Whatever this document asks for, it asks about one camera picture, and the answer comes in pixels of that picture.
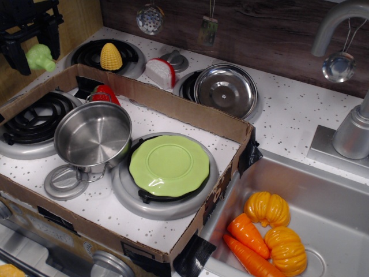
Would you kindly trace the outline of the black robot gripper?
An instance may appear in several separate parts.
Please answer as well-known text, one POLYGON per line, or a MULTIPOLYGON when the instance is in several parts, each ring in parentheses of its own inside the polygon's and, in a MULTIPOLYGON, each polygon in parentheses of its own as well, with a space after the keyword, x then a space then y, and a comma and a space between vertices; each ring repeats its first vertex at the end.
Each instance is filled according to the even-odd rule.
POLYGON ((8 64, 20 74, 28 76, 28 65, 21 42, 36 37, 45 43, 57 60, 61 53, 59 1, 1 1, 1 53, 8 64))

